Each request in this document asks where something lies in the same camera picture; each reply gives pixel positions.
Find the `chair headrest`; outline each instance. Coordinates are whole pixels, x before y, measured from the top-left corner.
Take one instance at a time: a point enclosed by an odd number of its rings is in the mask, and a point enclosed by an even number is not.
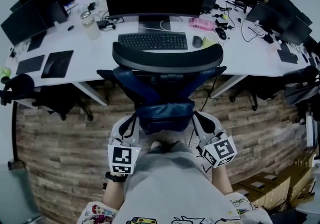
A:
[[[120,66],[130,69],[164,74],[196,73],[214,68],[223,61],[220,44],[208,48],[181,53],[154,53],[127,48],[113,43],[112,56]]]

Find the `white table surface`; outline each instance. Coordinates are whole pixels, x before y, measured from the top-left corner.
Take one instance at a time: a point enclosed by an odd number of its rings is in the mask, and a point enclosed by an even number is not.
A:
[[[226,6],[226,0],[217,0],[217,4],[222,7]],[[13,77],[18,67],[18,62],[45,55],[42,67],[40,71],[28,73],[35,83],[35,86],[51,86],[74,82],[85,82],[92,80],[101,80],[101,76],[96,72],[98,69],[113,70],[118,65],[112,57],[112,43],[118,40],[119,34],[136,33],[138,32],[138,17],[125,17],[124,23],[117,24],[116,29],[109,32],[101,32],[101,36],[97,40],[89,40],[88,36],[80,22],[80,13],[78,8],[75,7],[72,10],[68,21],[58,25],[57,27],[50,28],[45,36],[41,46],[31,52],[27,52],[27,45],[19,45],[16,49],[18,56],[16,59],[9,58],[6,61],[6,66],[11,69]],[[99,11],[107,9],[106,0],[99,0],[99,7],[92,12],[92,14],[98,14]],[[211,15],[221,14],[219,10],[213,10]],[[201,15],[201,18],[215,21],[216,18],[211,15]],[[231,10],[229,16],[233,20],[236,26],[241,24],[236,18],[245,20],[246,14],[239,9],[238,12]],[[192,46],[192,40],[194,35],[204,37],[206,31],[195,29],[188,26],[188,17],[170,17],[171,30],[186,33],[188,50],[196,51],[198,49]],[[74,25],[74,29],[68,31],[68,27]],[[255,28],[254,23],[245,21],[242,26],[244,37],[249,40],[255,36],[255,33],[248,29],[248,27]],[[255,76],[282,76],[283,74],[301,69],[309,65],[305,62],[302,55],[295,49],[289,46],[292,53],[297,54],[298,64],[291,64],[282,62],[277,53],[277,49],[280,49],[280,45],[277,42],[268,44],[262,38],[255,38],[250,42],[246,42],[242,35],[240,27],[236,27],[234,30],[227,30],[227,34],[230,39],[225,41],[223,45],[223,62],[221,66],[227,66],[227,70],[223,74],[227,75],[255,75]],[[71,58],[66,76],[64,78],[48,78],[42,79],[41,74],[43,72],[46,60],[50,53],[74,50]],[[163,52],[186,52],[186,51],[163,51]]]

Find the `cartoon print shirt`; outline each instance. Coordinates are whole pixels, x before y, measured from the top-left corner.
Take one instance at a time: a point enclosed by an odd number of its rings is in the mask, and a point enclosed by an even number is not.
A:
[[[119,211],[90,202],[77,224],[272,224],[242,194],[223,195],[188,152],[143,156],[124,194]]]

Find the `black watch strap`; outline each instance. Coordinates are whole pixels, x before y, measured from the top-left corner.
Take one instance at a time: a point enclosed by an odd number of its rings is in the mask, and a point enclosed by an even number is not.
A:
[[[112,180],[113,182],[125,182],[125,180],[127,179],[128,175],[124,175],[122,177],[119,176],[113,176],[111,175],[110,171],[105,173],[105,177]]]

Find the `floor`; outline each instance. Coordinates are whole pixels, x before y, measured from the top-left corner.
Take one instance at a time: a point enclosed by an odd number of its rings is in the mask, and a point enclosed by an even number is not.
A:
[[[228,76],[220,76],[216,87]],[[199,110],[205,102],[214,79],[208,80],[191,98]],[[132,102],[119,87],[105,83],[101,93],[109,95],[109,106],[103,107],[86,99],[94,120],[88,122],[79,107],[72,109],[66,121],[43,110],[19,107],[17,112],[18,155],[29,170],[36,202],[47,223],[76,223],[89,201],[100,200],[104,173],[108,169],[107,139],[112,125],[134,112]],[[234,103],[229,101],[233,89],[216,99],[209,99],[204,111],[217,117],[232,135],[238,154],[227,165],[232,183],[262,170],[279,172],[292,164],[293,158],[305,148],[306,128],[294,123],[296,108],[285,103],[283,94],[274,100],[259,101],[256,112],[251,109],[247,93]],[[184,132],[162,132],[141,136],[142,152],[152,141],[162,138],[189,143],[193,127]],[[195,155],[198,138],[193,135],[190,147]],[[209,164],[197,158],[203,168]]]

